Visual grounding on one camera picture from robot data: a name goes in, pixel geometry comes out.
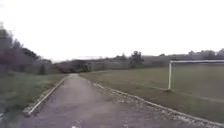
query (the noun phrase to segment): sports field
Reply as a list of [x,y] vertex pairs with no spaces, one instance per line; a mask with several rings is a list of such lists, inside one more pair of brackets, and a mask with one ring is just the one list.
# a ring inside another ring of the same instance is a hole
[[81,74],[83,77],[154,103],[202,117],[224,121],[224,66],[191,65],[173,68],[172,89],[168,68],[111,70]]

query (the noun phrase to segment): field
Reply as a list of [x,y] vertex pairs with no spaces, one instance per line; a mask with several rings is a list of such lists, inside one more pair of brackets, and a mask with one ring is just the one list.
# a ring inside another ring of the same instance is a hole
[[0,77],[0,113],[11,119],[64,76],[11,73]]
[[201,118],[224,123],[224,67],[220,65],[177,66],[168,68],[111,70],[83,73],[81,76],[151,102]]

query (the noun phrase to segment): gravel path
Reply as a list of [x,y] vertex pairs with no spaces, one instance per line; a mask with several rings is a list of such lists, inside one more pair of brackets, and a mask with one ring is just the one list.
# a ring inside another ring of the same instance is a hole
[[36,116],[20,117],[15,128],[199,128],[153,108],[127,102],[78,75],[54,92]]

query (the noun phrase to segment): overcast sky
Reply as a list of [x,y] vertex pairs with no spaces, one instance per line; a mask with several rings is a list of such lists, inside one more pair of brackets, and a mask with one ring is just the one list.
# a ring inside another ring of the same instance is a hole
[[0,20],[48,59],[224,48],[223,0],[0,1]]

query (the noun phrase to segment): grass field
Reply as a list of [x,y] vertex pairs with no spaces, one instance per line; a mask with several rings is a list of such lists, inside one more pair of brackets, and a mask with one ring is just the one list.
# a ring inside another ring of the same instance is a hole
[[101,71],[81,76],[184,113],[224,122],[222,66],[174,67],[171,93],[164,92],[168,68]]
[[64,76],[13,73],[0,77],[0,113],[10,117],[21,112]]

